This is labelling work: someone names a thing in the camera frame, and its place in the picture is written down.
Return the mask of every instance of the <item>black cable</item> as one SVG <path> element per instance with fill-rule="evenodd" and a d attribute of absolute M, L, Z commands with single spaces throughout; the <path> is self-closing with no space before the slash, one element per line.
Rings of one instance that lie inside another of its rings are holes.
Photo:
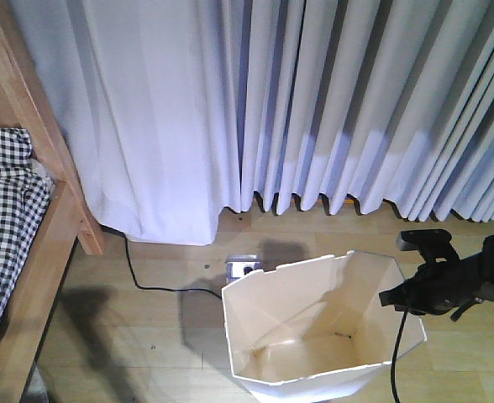
<path fill-rule="evenodd" d="M 400 328 L 398 329 L 397 340 L 395 342 L 395 349 L 392 352 L 391 390 L 392 390 L 392 397 L 394 398 L 395 403 L 400 403 L 400 399 L 398 399 L 397 379 L 396 379 L 398 348 L 400 347 L 400 341 L 402 340 L 402 332 L 404 330 L 404 324 L 406 323 L 407 314 L 409 313 L 409 308 L 411 305 L 412 303 L 410 298 L 410 301 L 407 303 L 406 306 L 406 311 L 404 311 L 404 314 L 402 315 L 402 321 L 400 322 Z"/>
<path fill-rule="evenodd" d="M 131 272 L 131 277 L 133 278 L 133 282 L 135 283 L 135 286 L 140 289 L 140 290 L 157 290 L 157 291 L 168 291 L 168 292 L 193 292 L 193 291 L 201 291 L 201 292 L 207 292 L 208 294 L 211 294 L 213 296 L 216 296 L 219 300 L 222 300 L 223 298 L 217 293 L 212 290 L 209 290 L 207 288 L 168 288 L 168 287 L 146 287 L 144 285 L 140 285 L 139 282 L 137 281 L 137 277 L 135 276 L 135 272 L 133 270 L 133 265 L 131 264 L 131 258 L 129 256 L 129 246 L 128 246 L 128 239 L 126 236 L 123 236 L 123 244 L 126 249 L 126 258 L 128 260 L 128 266 L 129 266 L 129 271 Z"/>

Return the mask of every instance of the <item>wooden floor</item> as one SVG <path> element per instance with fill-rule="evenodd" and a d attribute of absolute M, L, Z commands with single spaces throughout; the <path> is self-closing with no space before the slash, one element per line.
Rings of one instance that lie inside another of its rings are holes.
<path fill-rule="evenodd" d="M 460 257 L 481 249 L 494 222 L 415 223 L 389 205 L 358 216 L 352 205 L 327 217 L 321 207 L 294 208 L 280 217 L 251 211 L 221 215 L 210 246 L 131 243 L 139 282 L 168 287 L 224 283 L 228 254 L 260 254 L 266 269 L 278 264 L 360 249 L 394 255 L 406 276 L 421 258 L 400 252 L 405 229 L 445 228 Z M 424 319 L 428 341 L 399 361 L 401 401 L 494 403 L 494 303 L 476 306 L 457 323 Z M 39 357 L 53 403 L 256 402 L 229 372 L 220 300 L 200 293 L 136 290 L 123 239 L 108 235 L 104 257 L 77 247 Z M 383 374 L 340 403 L 391 402 Z"/>

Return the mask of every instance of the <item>wooden bed frame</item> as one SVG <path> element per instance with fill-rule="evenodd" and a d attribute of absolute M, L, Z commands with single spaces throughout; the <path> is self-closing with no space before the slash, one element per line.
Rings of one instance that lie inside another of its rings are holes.
<path fill-rule="evenodd" d="M 19 402 L 75 238 L 102 254 L 104 237 L 85 203 L 79 177 L 13 15 L 0 0 L 0 127 L 26 128 L 36 158 L 56 188 L 8 303 L 0 340 L 0 402 Z"/>

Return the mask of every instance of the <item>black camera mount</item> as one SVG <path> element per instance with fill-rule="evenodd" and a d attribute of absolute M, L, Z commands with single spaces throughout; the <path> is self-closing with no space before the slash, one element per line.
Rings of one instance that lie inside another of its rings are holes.
<path fill-rule="evenodd" d="M 392 290 L 380 293 L 382 306 L 413 315 L 443 315 L 458 308 L 451 320 L 475 304 L 494 301 L 494 235 L 484 240 L 482 251 L 460 259 L 443 229 L 403 231 L 400 250 L 418 250 L 425 263 L 417 273 Z"/>

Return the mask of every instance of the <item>checkered bedding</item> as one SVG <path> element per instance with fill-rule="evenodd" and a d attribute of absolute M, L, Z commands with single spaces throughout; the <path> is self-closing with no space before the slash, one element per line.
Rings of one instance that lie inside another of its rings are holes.
<path fill-rule="evenodd" d="M 26 130 L 0 128 L 0 320 L 49 202 Z"/>

